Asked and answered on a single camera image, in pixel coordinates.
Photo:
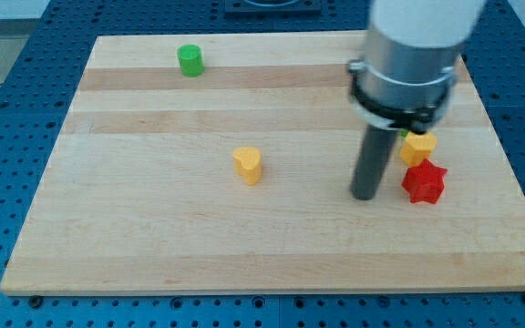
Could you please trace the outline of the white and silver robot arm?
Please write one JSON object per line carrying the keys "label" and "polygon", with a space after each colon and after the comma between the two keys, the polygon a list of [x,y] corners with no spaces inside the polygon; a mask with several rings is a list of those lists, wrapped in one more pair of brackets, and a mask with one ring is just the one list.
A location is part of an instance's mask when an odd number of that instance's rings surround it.
{"label": "white and silver robot arm", "polygon": [[423,134],[446,114],[457,60],[485,0],[375,0],[359,59],[355,111],[371,129]]}

